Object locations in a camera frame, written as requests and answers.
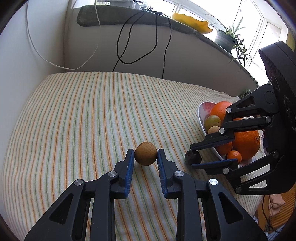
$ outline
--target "gray wall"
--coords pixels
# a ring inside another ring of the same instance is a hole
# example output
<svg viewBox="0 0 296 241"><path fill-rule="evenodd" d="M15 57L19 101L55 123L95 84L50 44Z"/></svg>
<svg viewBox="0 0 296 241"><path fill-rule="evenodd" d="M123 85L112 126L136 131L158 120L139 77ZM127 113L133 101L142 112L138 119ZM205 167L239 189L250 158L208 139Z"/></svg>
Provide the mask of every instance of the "gray wall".
<svg viewBox="0 0 296 241"><path fill-rule="evenodd" d="M81 27L76 18L80 8L69 15L69 29L65 38L65 64L77 68L93 53L96 54L80 71L112 71L116 61L116 43L122 25ZM123 30L119 53L122 53L130 25ZM153 53L140 61L124 65L119 63L116 72L144 74L160 77L163 70L163 56L170 36L168 27L158 27L158 45ZM122 60L131 62L146 54L155 45L155 26L134 25L131 39ZM201 85L217 91L237 96L245 89L257 88L254 81L230 58L195 35L187 35L173 30L167 50L164 79Z"/></svg>
<svg viewBox="0 0 296 241"><path fill-rule="evenodd" d="M64 22L68 0L29 0L28 22L33 42L40 54L55 64L63 64ZM37 56L25 26L22 6L0 35L0 180L6 149L17 118L29 95L49 74L63 72ZM2 185L0 213L5 220Z"/></svg>

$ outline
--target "pink cloth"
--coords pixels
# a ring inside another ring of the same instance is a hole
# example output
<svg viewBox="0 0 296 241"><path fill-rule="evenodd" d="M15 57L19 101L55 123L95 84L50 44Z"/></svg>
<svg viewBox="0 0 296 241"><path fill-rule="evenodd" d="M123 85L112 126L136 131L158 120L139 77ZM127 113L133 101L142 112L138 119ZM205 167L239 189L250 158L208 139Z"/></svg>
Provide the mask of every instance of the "pink cloth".
<svg viewBox="0 0 296 241"><path fill-rule="evenodd" d="M282 199L281 194L269 195L269 216L272 217L278 214L284 204L285 201Z"/></svg>

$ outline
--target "plant pot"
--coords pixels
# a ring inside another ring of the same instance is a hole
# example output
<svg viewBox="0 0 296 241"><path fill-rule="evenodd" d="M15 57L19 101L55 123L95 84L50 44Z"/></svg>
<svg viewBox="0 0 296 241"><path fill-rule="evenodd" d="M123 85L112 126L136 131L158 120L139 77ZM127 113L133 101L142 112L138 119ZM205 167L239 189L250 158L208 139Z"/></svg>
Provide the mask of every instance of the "plant pot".
<svg viewBox="0 0 296 241"><path fill-rule="evenodd" d="M237 40L228 34L226 35L224 31L217 30L215 43L224 48L228 53L230 53L232 47L237 44Z"/></svg>

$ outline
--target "white bowl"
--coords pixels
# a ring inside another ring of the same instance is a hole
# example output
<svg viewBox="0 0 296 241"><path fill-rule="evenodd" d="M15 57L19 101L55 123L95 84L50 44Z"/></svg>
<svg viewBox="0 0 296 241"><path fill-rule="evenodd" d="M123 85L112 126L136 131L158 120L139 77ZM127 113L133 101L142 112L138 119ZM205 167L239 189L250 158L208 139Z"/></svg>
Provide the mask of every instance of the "white bowl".
<svg viewBox="0 0 296 241"><path fill-rule="evenodd" d="M205 127L203 123L205 122L205 119L210 116L210 112L215 104L216 103L206 101L201 103L197 109L198 121L200 123L200 126L202 127L202 132L205 136L207 135L207 133L205 132ZM211 147L211 150L220 160L225 160L225 155L223 157L220 156L220 154L216 151L214 147Z"/></svg>

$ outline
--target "orange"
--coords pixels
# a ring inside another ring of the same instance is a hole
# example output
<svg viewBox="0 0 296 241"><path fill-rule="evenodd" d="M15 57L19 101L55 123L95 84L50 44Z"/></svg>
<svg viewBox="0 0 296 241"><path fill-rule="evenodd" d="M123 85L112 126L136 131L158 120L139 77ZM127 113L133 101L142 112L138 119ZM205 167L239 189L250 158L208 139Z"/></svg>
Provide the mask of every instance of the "orange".
<svg viewBox="0 0 296 241"><path fill-rule="evenodd" d="M221 123L223 123L225 114L226 114L226 108L228 106L232 105L232 103L228 102L228 101L221 101L217 104L214 105L214 107L212 108L210 115L216 115L220 118Z"/></svg>
<svg viewBox="0 0 296 241"><path fill-rule="evenodd" d="M228 152L227 159L235 159L235 158L237 159L237 163L240 164L242 161L242 155L235 150Z"/></svg>
<svg viewBox="0 0 296 241"><path fill-rule="evenodd" d="M234 137L233 148L241 154L243 161L251 159L259 151L260 136L257 130L235 132Z"/></svg>
<svg viewBox="0 0 296 241"><path fill-rule="evenodd" d="M215 149L220 155L226 155L228 152L231 151L232 143L229 142L229 143L221 145L221 146L215 146Z"/></svg>

